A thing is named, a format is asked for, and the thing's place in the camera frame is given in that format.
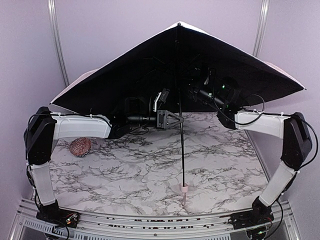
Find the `pink and black umbrella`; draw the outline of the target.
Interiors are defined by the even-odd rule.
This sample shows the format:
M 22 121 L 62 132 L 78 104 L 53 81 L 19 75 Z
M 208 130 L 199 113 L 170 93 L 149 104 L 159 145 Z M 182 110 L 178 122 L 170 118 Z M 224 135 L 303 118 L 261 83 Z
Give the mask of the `pink and black umbrella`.
M 271 63 L 179 22 L 105 66 L 83 74 L 52 104 L 74 113 L 101 114 L 111 119 L 129 112 L 146 114 L 158 93 L 166 88 L 170 93 L 161 110 L 179 114 L 217 112 L 192 101 L 184 90 L 188 83 L 204 83 L 208 68 L 216 69 L 216 77 L 207 86 L 227 81 L 247 93 L 262 94 L 265 103 L 304 89 Z

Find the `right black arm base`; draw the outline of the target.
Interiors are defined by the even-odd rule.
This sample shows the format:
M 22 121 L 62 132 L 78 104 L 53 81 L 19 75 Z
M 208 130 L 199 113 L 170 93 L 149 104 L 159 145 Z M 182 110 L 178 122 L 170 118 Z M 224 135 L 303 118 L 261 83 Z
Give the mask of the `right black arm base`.
M 252 211 L 233 213 L 230 215 L 230 218 L 227 222 L 231 224 L 235 230 L 237 230 L 265 223 L 271 223 L 275 219 L 273 214 L 254 217 L 252 213 Z

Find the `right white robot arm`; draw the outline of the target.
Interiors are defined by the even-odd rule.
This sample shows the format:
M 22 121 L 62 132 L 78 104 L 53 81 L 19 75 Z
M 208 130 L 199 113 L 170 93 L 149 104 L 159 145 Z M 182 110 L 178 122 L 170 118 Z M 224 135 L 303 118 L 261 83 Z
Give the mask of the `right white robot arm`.
M 319 140 L 313 127 L 301 112 L 292 114 L 270 113 L 248 109 L 248 106 L 264 104 L 261 93 L 247 93 L 237 85 L 224 80 L 211 86 L 202 82 L 187 83 L 184 91 L 188 97 L 217 112 L 220 123 L 230 130 L 244 130 L 249 136 L 266 135 L 263 140 L 252 138 L 258 158 L 264 167 L 273 166 L 273 175 L 263 192 L 253 201 L 249 217 L 257 221 L 271 213 L 272 205 L 290 188 L 301 168 L 308 165 L 306 158 Z

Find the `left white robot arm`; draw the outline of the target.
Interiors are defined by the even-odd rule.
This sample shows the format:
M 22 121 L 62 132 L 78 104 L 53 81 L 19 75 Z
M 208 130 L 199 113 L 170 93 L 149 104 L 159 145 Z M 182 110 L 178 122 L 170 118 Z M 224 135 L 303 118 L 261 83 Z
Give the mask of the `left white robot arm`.
M 167 129 L 182 125 L 181 113 L 160 109 L 155 100 L 146 114 L 125 113 L 108 119 L 97 114 L 61 113 L 42 106 L 32 115 L 24 132 L 27 176 L 35 189 L 38 215 L 46 219 L 62 219 L 73 212 L 62 210 L 55 197 L 50 175 L 50 161 L 54 142 L 65 138 L 119 139 L 139 128 Z

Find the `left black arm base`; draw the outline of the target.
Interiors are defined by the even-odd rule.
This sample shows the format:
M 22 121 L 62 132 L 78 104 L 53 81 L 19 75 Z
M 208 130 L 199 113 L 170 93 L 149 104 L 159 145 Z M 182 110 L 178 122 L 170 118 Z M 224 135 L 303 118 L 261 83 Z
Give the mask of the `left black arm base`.
M 61 227 L 75 229 L 79 223 L 80 214 L 78 212 L 61 209 L 57 212 L 38 212 L 36 218 L 48 223 L 57 224 Z

